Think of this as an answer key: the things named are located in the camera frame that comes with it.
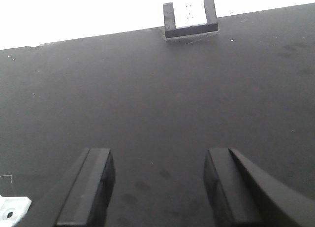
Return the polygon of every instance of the white plastic part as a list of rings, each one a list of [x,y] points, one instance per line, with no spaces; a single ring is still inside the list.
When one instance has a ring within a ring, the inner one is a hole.
[[[27,213],[31,200],[26,196],[0,195],[0,227],[12,227]]]
[[[173,2],[173,7],[177,28],[207,23],[203,0],[179,0]]]

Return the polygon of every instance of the black surface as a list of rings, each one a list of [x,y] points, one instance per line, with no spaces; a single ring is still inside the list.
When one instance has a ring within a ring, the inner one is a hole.
[[[156,28],[0,51],[1,175],[35,204],[84,147],[108,147],[107,226],[205,227],[205,151],[235,147],[315,199],[314,13],[219,18],[217,35],[177,42]]]

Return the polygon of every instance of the white wall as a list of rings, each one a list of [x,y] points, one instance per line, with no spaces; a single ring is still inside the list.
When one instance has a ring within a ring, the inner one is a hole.
[[[176,0],[0,0],[0,49],[163,26]],[[315,0],[215,0],[218,17]]]

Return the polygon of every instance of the white electrical outlet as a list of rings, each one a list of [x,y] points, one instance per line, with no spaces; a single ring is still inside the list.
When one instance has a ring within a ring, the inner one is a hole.
[[[173,7],[177,28],[207,23],[203,0],[179,0],[173,2]]]

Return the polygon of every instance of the black plastic bracket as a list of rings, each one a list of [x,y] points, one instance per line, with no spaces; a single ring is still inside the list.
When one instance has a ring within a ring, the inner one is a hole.
[[[110,149],[86,148],[16,227],[102,227],[114,187]]]
[[[173,3],[163,4],[165,38],[188,36],[218,30],[218,19],[214,0],[203,0],[207,18],[206,24],[176,28]]]
[[[209,149],[204,170],[219,227],[313,227],[315,202],[271,177],[235,149]]]

